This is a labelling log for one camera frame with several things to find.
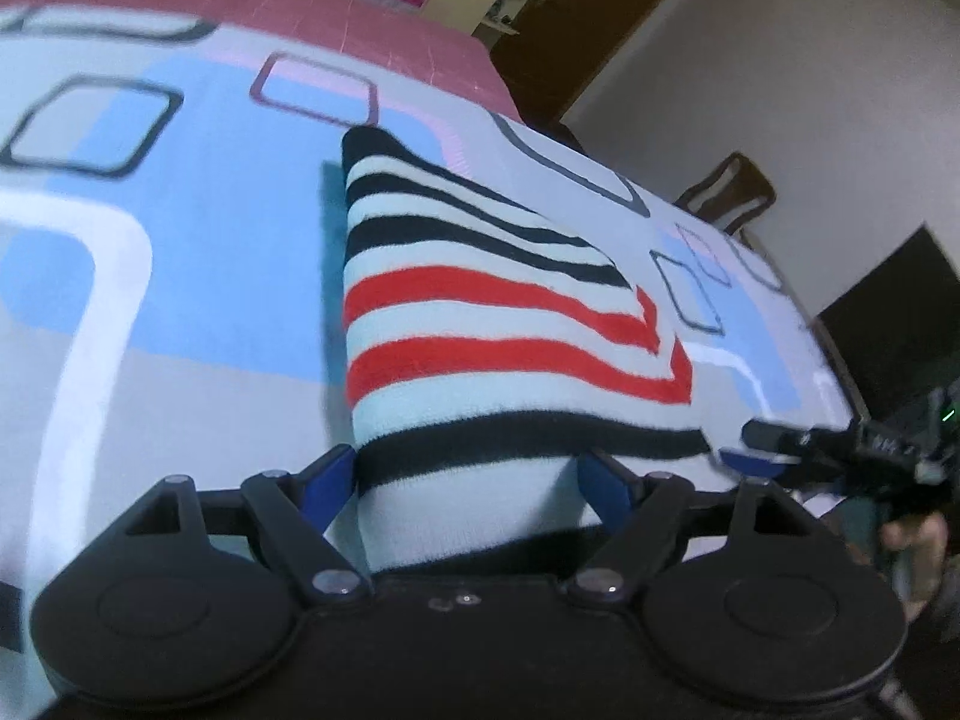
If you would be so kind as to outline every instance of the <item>folded striped fabric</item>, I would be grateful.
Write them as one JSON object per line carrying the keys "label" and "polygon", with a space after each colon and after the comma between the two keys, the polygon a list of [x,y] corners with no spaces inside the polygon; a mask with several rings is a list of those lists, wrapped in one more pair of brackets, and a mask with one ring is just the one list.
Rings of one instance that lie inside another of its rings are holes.
{"label": "folded striped fabric", "polygon": [[592,549],[572,458],[700,455],[692,367],[603,253],[358,127],[347,398],[371,570],[548,570]]}

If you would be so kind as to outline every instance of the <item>pink cloth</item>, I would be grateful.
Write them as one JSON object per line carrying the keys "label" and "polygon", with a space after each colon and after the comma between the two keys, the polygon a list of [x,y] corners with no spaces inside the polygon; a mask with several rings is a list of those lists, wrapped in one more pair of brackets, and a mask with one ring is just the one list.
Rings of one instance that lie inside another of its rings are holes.
{"label": "pink cloth", "polygon": [[193,13],[355,56],[520,121],[480,41],[430,20],[360,0],[0,0],[98,4]]}

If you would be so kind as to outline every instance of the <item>chair backrest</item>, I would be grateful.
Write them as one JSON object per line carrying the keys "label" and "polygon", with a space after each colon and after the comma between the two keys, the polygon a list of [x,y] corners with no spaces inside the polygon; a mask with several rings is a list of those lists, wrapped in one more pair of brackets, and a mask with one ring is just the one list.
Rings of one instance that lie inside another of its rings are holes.
{"label": "chair backrest", "polygon": [[735,151],[677,200],[695,217],[733,235],[776,202],[776,191],[748,157]]}

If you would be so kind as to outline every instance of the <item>blue patch on bedsheet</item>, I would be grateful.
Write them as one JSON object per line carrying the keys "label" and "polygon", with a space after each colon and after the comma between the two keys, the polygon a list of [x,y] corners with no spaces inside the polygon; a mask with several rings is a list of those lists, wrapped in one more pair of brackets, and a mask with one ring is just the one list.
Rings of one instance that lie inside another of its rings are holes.
{"label": "blue patch on bedsheet", "polygon": [[[703,286],[702,292],[699,289],[690,290],[702,313],[705,316],[713,316],[715,310],[723,324],[723,336],[699,333],[696,341],[726,349],[741,357],[760,381],[767,402],[776,412],[800,408],[800,394],[793,384],[790,372],[781,360],[776,343],[770,335],[760,310],[743,289],[737,275],[728,272],[731,285],[726,287],[700,270],[693,253],[682,240],[661,231],[659,241],[662,246],[661,251],[675,260],[688,264],[690,271],[696,275]],[[707,305],[704,295],[711,305]],[[744,403],[749,404],[759,413],[760,401],[757,400],[751,383],[732,368],[731,374],[736,382],[737,392]]]}
{"label": "blue patch on bedsheet", "polygon": [[[344,127],[255,103],[255,76],[190,55],[155,65],[140,78],[181,91],[184,105],[138,169],[122,180],[54,173],[45,189],[123,208],[150,237],[152,277],[132,347],[342,384]],[[295,81],[271,79],[271,91],[344,110],[339,95]],[[143,139],[143,117],[124,102],[104,110],[72,157],[110,163],[116,143]],[[384,110],[380,126],[443,161],[416,119]],[[21,233],[0,264],[0,299],[21,322],[73,333],[91,279],[78,242]]]}

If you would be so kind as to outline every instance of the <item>wooden door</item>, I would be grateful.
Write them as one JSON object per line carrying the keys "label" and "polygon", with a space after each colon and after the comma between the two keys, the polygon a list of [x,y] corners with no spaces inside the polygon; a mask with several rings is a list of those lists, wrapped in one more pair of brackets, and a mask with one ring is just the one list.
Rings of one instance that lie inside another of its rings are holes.
{"label": "wooden door", "polygon": [[577,95],[660,0],[530,0],[491,52],[520,114],[558,122]]}

